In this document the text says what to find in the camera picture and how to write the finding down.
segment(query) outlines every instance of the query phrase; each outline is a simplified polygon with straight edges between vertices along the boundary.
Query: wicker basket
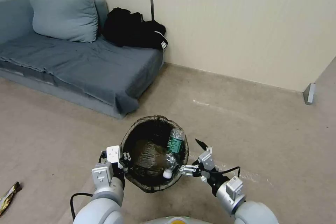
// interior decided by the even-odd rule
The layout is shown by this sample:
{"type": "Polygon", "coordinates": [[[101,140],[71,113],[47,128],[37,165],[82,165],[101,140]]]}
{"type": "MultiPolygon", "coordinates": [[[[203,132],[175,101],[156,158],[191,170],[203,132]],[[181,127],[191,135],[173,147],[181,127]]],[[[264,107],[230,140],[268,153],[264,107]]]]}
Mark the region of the wicker basket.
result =
{"type": "MultiPolygon", "coordinates": [[[[122,140],[122,151],[129,152],[131,156],[131,161],[127,164],[128,172],[125,176],[129,181],[131,181],[133,184],[135,184],[146,193],[162,191],[172,186],[179,180],[179,178],[181,177],[181,173],[178,171],[178,168],[175,168],[173,171],[173,176],[169,180],[163,178],[160,171],[157,173],[157,175],[155,174],[154,177],[153,175],[146,175],[146,172],[149,171],[146,171],[146,168],[138,167],[133,162],[134,160],[136,160],[134,152],[138,151],[135,149],[137,148],[137,141],[147,141],[150,142],[150,144],[155,144],[155,146],[159,146],[164,151],[167,151],[169,135],[173,128],[183,130],[175,122],[168,120],[166,117],[163,117],[161,115],[143,117],[137,120],[131,126],[131,128],[124,136],[124,139],[122,140]]],[[[180,152],[179,163],[181,165],[187,164],[188,156],[189,147],[187,137],[185,137],[184,147],[180,152]]]]}

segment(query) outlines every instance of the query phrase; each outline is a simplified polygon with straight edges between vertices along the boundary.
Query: beige carpet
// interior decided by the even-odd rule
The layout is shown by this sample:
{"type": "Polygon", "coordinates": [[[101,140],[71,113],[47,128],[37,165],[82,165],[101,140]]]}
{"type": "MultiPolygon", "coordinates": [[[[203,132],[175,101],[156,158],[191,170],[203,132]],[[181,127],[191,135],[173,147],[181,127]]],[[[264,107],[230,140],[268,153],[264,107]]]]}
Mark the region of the beige carpet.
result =
{"type": "MultiPolygon", "coordinates": [[[[336,223],[335,82],[336,61],[307,106],[298,92],[169,65],[140,108],[117,120],[0,79],[0,194],[23,184],[0,222],[70,223],[69,198],[92,192],[100,151],[138,118],[160,114],[184,128],[190,162],[198,138],[214,146],[221,168],[240,165],[247,199],[268,205],[280,223],[336,223]]],[[[76,211],[87,200],[78,198],[76,211]]],[[[128,182],[122,208],[125,223],[167,215],[233,223],[197,178],[155,194],[128,182]]]]}

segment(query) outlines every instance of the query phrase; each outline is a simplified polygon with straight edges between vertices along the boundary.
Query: black cable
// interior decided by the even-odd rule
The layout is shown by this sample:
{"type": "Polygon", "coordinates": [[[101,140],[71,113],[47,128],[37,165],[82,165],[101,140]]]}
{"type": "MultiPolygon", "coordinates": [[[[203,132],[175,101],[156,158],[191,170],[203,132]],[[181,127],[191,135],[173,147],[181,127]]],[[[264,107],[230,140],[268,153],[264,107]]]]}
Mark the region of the black cable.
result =
{"type": "Polygon", "coordinates": [[[75,220],[75,217],[76,217],[76,215],[75,215],[75,210],[74,210],[74,197],[75,196],[78,196],[78,195],[84,195],[84,196],[90,196],[90,197],[92,197],[93,196],[93,194],[89,194],[89,193],[86,193],[86,192],[78,192],[78,193],[75,193],[74,195],[72,195],[71,196],[71,198],[70,198],[70,209],[71,209],[71,214],[72,214],[72,218],[73,218],[73,220],[75,220]]]}
{"type": "Polygon", "coordinates": [[[103,154],[101,153],[101,154],[100,154],[100,157],[99,157],[99,161],[98,161],[98,163],[100,163],[100,162],[102,161],[102,158],[103,158],[103,154]]]}
{"type": "Polygon", "coordinates": [[[237,175],[237,177],[239,177],[240,176],[240,166],[236,166],[236,167],[233,167],[233,168],[231,168],[231,169],[229,169],[229,170],[225,170],[225,171],[210,171],[210,170],[206,170],[206,169],[204,169],[206,172],[209,172],[209,173],[215,173],[215,174],[225,174],[225,173],[229,173],[229,172],[233,172],[234,170],[237,170],[238,169],[238,175],[237,175]]]}

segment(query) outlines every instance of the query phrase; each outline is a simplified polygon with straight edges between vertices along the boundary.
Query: blue cushion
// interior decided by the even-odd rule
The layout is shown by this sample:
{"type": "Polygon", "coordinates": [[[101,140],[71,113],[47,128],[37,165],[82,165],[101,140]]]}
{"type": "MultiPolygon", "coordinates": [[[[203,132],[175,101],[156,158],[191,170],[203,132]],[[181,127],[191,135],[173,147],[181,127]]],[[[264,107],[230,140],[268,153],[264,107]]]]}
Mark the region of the blue cushion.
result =
{"type": "Polygon", "coordinates": [[[30,0],[30,3],[36,33],[77,42],[96,40],[98,15],[93,0],[30,0]]]}

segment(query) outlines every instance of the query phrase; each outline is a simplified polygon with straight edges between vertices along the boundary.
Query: black jacket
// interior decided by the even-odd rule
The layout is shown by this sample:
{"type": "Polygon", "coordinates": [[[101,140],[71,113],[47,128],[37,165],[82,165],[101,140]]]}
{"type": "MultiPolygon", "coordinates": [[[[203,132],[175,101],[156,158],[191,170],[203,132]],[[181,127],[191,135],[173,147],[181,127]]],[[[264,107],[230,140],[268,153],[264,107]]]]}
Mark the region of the black jacket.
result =
{"type": "Polygon", "coordinates": [[[166,28],[156,21],[145,22],[139,12],[114,8],[105,21],[102,34],[117,46],[165,49],[166,28]]]}

